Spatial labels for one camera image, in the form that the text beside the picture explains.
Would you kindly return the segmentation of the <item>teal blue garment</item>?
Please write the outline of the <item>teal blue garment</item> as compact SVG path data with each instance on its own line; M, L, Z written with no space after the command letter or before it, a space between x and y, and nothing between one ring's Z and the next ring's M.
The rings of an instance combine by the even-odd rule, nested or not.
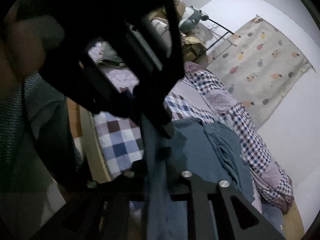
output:
M148 169L146 236L148 239L217 239L232 237L214 207L224 208L216 192L225 180L248 203L254 202L253 180L242 157L240 139L220 122L195 118L173 122L175 134L165 139L143 121L144 159Z

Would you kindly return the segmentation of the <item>black metal clothes rack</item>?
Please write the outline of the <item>black metal clothes rack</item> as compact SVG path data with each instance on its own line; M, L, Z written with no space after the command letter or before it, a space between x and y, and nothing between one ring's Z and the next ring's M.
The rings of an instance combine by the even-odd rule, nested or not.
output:
M233 31L221 25L220 23L212 20L211 18L208 18L208 20L205 21L204 26L205 26L205 31L211 34L212 37L206 38L206 41L204 42L204 52L202 52L200 55L197 56L197 58L195 59L195 62L201 61L202 59L204 59L211 52L213 52L213 50L217 46L219 46L225 40L227 40L232 35L234 35Z

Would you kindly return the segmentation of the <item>dark blue cartoon blanket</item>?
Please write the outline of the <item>dark blue cartoon blanket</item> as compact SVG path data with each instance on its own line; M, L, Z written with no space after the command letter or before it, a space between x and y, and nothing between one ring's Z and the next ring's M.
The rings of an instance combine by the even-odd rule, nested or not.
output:
M282 211L264 199L261 201L261 207L263 216L276 228L277 231L283 235L283 237L285 237L283 230L284 219Z

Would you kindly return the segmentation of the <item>large-check plaid bed sheet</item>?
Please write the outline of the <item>large-check plaid bed sheet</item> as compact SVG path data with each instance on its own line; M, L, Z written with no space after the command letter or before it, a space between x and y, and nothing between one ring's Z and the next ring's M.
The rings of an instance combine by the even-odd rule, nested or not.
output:
M171 110L173 120L205 117L203 110L194 107L182 96L173 92L165 98L165 105ZM112 179L128 170L134 161L142 159L143 143L140 128L130 119L100 112L93 116L93 122L104 163Z

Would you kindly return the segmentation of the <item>stacked cardboard boxes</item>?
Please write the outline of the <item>stacked cardboard boxes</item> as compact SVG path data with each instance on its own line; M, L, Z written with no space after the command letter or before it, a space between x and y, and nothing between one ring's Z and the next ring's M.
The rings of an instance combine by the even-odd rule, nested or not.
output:
M199 28L201 21L206 21L209 16L204 11L195 7L186 6L182 0L174 0L175 9L178 15L182 50L184 61L195 62L205 52L203 38L204 31ZM167 46L171 46L169 21L164 8L158 9L149 15L149 20L152 26L157 30L163 38Z

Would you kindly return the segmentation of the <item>grey white plush toy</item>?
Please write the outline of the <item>grey white plush toy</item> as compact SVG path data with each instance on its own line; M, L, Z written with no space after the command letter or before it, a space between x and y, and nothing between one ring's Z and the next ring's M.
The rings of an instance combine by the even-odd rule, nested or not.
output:
M181 32L187 33L194 29L200 21L206 21L208 19L208 14L201 9L193 6L186 7L178 27Z

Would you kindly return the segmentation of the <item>small-check patchwork quilt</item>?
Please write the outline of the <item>small-check patchwork quilt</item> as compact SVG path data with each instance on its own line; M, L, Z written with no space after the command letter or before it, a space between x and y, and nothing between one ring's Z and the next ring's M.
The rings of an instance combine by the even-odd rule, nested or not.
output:
M241 156L254 181L255 206L264 199L287 213L294 202L292 180L272 157L244 105L232 97L213 73L189 61L184 67L185 77L171 92L203 110L205 117L200 120L205 124L219 121L238 135Z

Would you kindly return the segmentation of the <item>wooden bed frame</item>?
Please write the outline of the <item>wooden bed frame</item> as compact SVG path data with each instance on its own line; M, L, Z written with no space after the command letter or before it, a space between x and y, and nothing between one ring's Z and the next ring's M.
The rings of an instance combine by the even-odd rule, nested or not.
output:
M283 215L283 231L287 240L301 240L305 234L302 219L295 202L287 214Z

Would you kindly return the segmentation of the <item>pineapple print wall cloth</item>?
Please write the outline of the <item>pineapple print wall cloth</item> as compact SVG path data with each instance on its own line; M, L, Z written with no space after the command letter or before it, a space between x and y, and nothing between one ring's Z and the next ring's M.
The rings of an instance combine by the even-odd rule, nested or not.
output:
M312 64L281 31L256 16L213 49L207 69L260 128Z

